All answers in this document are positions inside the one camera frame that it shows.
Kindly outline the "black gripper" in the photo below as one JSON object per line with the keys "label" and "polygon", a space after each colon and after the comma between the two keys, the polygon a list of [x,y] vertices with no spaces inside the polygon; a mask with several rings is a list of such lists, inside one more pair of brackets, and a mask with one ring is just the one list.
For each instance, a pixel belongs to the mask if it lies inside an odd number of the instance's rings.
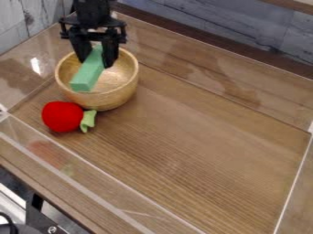
{"label": "black gripper", "polygon": [[59,24],[62,38],[70,40],[80,62],[92,52],[91,41],[102,41],[104,67],[110,68],[119,58],[119,44],[127,41],[126,23],[111,16],[96,19],[72,15],[62,17]]}

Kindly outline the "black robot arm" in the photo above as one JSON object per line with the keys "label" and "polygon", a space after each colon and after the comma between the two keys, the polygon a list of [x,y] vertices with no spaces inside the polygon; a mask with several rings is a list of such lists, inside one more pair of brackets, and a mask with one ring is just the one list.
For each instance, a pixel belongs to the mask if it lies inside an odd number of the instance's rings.
{"label": "black robot arm", "polygon": [[59,19],[60,36],[70,40],[80,62],[92,52],[92,42],[99,42],[103,65],[110,68],[127,42],[126,22],[111,16],[110,0],[74,0],[74,9],[72,16]]}

